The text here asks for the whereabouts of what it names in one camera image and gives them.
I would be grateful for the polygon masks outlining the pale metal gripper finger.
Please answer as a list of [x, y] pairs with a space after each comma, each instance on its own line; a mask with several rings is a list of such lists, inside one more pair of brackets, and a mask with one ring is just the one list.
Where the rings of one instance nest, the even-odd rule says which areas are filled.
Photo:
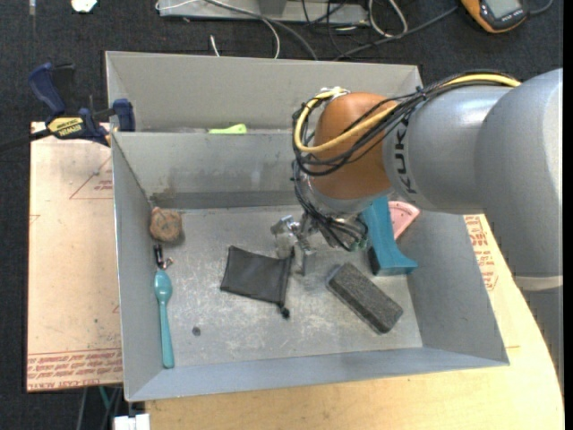
[[315, 271], [316, 250], [308, 237], [303, 234], [296, 236], [295, 260], [302, 275], [306, 276]]
[[270, 228], [270, 232], [275, 238], [276, 253], [279, 259], [290, 257], [294, 251], [295, 226], [294, 218], [291, 215], [286, 215]]

